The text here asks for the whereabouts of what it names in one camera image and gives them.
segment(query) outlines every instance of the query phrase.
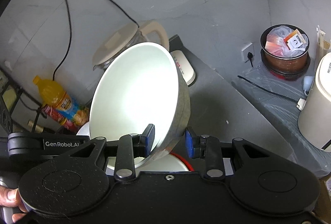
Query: black plug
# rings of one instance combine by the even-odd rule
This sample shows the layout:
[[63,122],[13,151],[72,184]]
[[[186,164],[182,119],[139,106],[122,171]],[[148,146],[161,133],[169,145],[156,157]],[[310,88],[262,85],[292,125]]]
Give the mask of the black plug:
[[248,52],[247,54],[247,58],[249,59],[249,61],[251,62],[251,66],[253,68],[253,62],[252,62],[252,58],[253,58],[253,54],[251,52]]

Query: yellow bottle cap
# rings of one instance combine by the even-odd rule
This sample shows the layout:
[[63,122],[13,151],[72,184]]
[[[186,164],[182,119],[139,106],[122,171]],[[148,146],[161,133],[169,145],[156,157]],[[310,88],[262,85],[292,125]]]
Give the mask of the yellow bottle cap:
[[39,76],[36,76],[36,77],[34,78],[34,80],[33,80],[33,83],[34,83],[35,85],[37,85],[38,82],[39,82],[39,80],[40,80],[40,77],[39,77]]

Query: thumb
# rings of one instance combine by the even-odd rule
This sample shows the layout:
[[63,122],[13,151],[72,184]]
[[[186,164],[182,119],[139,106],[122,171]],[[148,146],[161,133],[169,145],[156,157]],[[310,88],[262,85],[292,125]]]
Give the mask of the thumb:
[[8,189],[0,186],[0,205],[17,207],[21,202],[18,189]]

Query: red rim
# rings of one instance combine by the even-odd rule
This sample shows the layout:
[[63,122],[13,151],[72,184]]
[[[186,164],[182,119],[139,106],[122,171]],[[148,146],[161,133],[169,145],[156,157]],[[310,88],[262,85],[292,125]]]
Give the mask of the red rim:
[[193,169],[192,165],[185,158],[183,158],[181,155],[173,153],[173,152],[170,152],[170,155],[173,155],[174,157],[179,159],[182,163],[184,163],[185,166],[188,168],[188,170],[190,172],[194,172],[194,169]]

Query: human hand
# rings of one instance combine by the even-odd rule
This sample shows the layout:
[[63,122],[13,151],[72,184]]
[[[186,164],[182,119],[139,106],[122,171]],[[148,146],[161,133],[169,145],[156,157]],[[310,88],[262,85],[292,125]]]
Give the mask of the human hand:
[[[27,212],[18,189],[9,189],[0,186],[0,205],[5,207],[18,207],[22,212]],[[13,214],[12,219],[16,222],[24,216],[24,213]]]

